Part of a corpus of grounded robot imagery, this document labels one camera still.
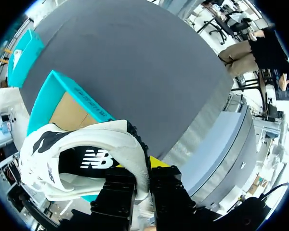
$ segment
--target teal box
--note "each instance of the teal box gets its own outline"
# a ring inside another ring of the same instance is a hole
[[[65,92],[68,92],[98,123],[115,120],[74,80],[52,70],[47,76],[33,105],[27,135],[49,123]]]
[[[8,63],[8,85],[21,88],[29,70],[36,61],[39,54],[45,48],[39,35],[32,29],[28,29],[21,37],[14,50],[21,50],[22,54],[15,69],[14,54],[12,53]]]

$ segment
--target gray tabletop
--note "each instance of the gray tabletop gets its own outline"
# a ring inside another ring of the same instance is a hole
[[[69,0],[36,28],[46,48],[21,94],[29,111],[51,70],[74,79],[161,158],[212,95],[225,67],[185,22],[146,0]]]

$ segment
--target sneaker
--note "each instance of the sneaker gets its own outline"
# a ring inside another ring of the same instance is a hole
[[[105,170],[121,164],[136,178],[136,200],[147,197],[146,146],[126,120],[64,131],[47,124],[26,137],[20,151],[21,180],[50,201],[97,195]]]

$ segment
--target khaki pants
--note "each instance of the khaki pants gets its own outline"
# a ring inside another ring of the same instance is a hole
[[[233,78],[259,69],[248,41],[239,42],[226,48],[218,54],[218,57]]]

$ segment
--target new balance logo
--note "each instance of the new balance logo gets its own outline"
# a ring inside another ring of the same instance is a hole
[[[100,149],[94,153],[94,150],[87,149],[86,152],[80,168],[106,169],[114,164],[112,156],[106,150]]]

